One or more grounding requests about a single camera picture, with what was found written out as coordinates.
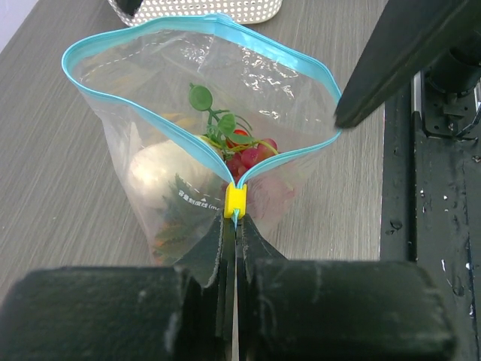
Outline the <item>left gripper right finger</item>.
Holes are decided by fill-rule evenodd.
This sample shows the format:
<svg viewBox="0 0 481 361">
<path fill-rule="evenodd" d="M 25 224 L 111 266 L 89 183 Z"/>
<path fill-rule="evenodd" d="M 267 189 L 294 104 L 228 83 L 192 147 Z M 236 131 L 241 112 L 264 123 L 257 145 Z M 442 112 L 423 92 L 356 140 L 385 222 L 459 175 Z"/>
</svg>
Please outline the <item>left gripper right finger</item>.
<svg viewBox="0 0 481 361">
<path fill-rule="evenodd" d="M 251 217 L 237 226 L 242 360 L 451 360 L 457 336 L 412 262 L 287 259 Z"/>
</svg>

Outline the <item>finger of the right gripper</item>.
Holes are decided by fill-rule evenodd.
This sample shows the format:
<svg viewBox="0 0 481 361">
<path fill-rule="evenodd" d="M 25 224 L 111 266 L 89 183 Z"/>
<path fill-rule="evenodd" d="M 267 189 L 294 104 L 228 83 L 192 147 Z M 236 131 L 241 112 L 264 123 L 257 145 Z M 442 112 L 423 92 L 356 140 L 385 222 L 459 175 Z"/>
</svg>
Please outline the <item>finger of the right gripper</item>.
<svg viewBox="0 0 481 361">
<path fill-rule="evenodd" d="M 356 127 L 479 25 L 478 1 L 387 2 L 338 102 L 336 127 Z"/>
</svg>

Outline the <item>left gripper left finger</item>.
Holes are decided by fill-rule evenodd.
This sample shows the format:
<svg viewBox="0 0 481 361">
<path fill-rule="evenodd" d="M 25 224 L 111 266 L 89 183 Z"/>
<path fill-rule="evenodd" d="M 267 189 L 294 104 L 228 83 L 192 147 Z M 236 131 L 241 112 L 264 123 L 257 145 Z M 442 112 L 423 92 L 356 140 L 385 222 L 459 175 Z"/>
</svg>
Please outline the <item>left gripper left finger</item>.
<svg viewBox="0 0 481 361">
<path fill-rule="evenodd" d="M 1 307 L 3 360 L 230 360 L 235 230 L 172 266 L 39 269 Z"/>
</svg>

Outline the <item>toy pineapple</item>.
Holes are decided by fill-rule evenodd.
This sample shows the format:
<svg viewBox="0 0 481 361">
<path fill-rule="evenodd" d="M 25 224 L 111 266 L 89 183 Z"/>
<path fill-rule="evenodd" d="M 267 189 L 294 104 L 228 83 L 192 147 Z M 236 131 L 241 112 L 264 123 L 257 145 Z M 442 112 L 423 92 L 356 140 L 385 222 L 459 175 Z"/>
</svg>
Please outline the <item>toy pineapple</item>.
<svg viewBox="0 0 481 361">
<path fill-rule="evenodd" d="M 162 222 L 152 246 L 158 263 L 175 263 L 205 236 L 222 206 L 224 186 L 225 181 L 216 174 L 209 174 L 198 186 L 175 176 L 158 210 Z"/>
</svg>

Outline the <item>red toy grapes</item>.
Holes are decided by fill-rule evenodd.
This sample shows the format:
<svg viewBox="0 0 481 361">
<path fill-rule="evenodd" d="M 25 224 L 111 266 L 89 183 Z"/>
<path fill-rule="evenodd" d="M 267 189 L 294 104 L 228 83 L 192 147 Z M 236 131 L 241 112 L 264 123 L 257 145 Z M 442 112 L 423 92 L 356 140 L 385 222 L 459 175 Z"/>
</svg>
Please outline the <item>red toy grapes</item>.
<svg viewBox="0 0 481 361">
<path fill-rule="evenodd" d="M 233 181 L 224 186 L 224 216 L 239 220 L 249 215 L 262 231 L 273 229 L 287 212 L 299 186 L 295 184 L 292 164 L 271 168 L 267 171 L 253 171 L 257 165 L 281 152 L 271 138 L 264 138 L 255 144 L 227 142 L 231 153 L 225 161 Z"/>
</svg>

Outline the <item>white toy radish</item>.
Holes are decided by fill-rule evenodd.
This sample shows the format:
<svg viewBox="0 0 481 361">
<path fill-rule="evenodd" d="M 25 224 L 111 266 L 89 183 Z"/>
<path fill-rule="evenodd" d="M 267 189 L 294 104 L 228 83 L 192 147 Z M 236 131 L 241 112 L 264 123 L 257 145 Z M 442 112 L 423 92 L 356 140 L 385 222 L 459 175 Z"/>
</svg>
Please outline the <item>white toy radish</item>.
<svg viewBox="0 0 481 361">
<path fill-rule="evenodd" d="M 172 140 L 139 150 L 126 174 L 128 189 L 151 208 L 165 208 L 171 190 L 180 196 L 191 190 L 204 198 L 207 187 L 218 179 Z"/>
</svg>

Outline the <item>clear zip top bag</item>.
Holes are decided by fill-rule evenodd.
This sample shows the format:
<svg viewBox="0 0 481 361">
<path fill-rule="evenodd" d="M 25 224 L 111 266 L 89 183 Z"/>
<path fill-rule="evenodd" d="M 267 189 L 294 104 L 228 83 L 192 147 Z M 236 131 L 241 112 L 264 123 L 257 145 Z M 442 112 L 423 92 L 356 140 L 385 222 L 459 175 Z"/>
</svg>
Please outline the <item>clear zip top bag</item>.
<svg viewBox="0 0 481 361">
<path fill-rule="evenodd" d="M 207 114 L 189 104 L 191 83 L 212 92 L 215 110 L 244 117 L 257 142 L 275 140 L 281 154 L 253 171 L 292 164 L 295 197 L 320 150 L 340 134 L 333 119 L 340 90 L 331 72 L 222 14 L 164 17 L 84 38 L 64 52 L 62 69 L 101 120 L 116 175 L 151 253 L 160 208 L 146 206 L 126 180 L 139 150 L 172 140 L 225 185 L 234 180 L 226 160 L 201 139 Z"/>
</svg>

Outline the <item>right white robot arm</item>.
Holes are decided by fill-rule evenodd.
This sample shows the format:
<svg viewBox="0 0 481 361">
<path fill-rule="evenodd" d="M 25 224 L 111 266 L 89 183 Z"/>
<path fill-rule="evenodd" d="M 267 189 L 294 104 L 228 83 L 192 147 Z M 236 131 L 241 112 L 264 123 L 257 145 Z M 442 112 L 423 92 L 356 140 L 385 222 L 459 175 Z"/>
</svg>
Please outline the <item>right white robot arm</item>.
<svg viewBox="0 0 481 361">
<path fill-rule="evenodd" d="M 431 138 L 478 141 L 480 3 L 390 0 L 335 110 L 335 126 L 357 127 L 378 107 L 385 131 L 405 125 Z"/>
</svg>

